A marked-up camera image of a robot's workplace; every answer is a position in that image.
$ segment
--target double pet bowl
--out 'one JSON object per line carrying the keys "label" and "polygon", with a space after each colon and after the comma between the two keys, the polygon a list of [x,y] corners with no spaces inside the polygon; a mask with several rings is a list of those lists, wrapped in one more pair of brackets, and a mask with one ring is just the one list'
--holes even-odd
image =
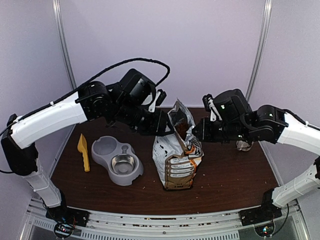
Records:
{"label": "double pet bowl", "polygon": [[144,172],[144,167],[128,143],[118,142],[112,136],[102,136],[91,147],[93,160],[104,166],[117,185],[129,186]]}

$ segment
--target white wall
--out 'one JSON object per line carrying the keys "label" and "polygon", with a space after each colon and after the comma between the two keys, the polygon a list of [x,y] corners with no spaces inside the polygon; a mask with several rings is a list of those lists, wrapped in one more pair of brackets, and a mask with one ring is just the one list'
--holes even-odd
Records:
{"label": "white wall", "polygon": [[[171,67],[161,85],[163,106],[178,97],[203,106],[202,97],[230,88],[246,92],[258,47],[264,0],[64,0],[61,12],[78,84],[105,67],[145,57]],[[130,67],[157,82],[166,70],[133,63],[99,81],[114,83]]]}
{"label": "white wall", "polygon": [[[269,34],[250,100],[290,109],[320,126],[320,1],[273,1]],[[267,145],[283,182],[305,171],[317,158],[287,145]],[[320,191],[299,198],[312,240],[319,239]]]}
{"label": "white wall", "polygon": [[[0,0],[0,128],[13,113],[23,115],[71,90],[50,0]],[[48,171],[69,129],[36,142]],[[0,151],[0,169],[10,170]],[[0,173],[0,233],[18,237],[32,191],[21,177]]]}

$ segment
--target stainless steel bowl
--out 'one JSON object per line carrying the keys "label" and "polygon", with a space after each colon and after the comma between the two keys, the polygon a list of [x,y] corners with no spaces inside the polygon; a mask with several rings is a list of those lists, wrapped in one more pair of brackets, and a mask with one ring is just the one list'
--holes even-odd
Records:
{"label": "stainless steel bowl", "polygon": [[137,163],[133,156],[122,153],[112,158],[111,170],[118,175],[128,175],[136,169]]}

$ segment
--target brown table surface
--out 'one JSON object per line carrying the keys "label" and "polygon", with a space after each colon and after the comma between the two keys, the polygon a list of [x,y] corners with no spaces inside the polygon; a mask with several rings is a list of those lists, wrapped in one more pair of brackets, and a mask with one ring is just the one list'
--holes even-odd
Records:
{"label": "brown table surface", "polygon": [[[190,108],[196,123],[207,116],[203,108]],[[165,191],[152,159],[153,136],[141,136],[117,123],[106,128],[105,120],[77,125],[53,173],[68,206],[111,213],[177,215],[212,213],[261,204],[263,193],[277,186],[270,165],[258,143],[249,152],[230,144],[203,143],[205,156],[197,170],[193,188]],[[80,134],[87,140],[90,172],[84,171],[77,145]],[[144,166],[144,173],[131,186],[118,186],[107,170],[91,158],[91,145],[101,136],[129,143]]]}

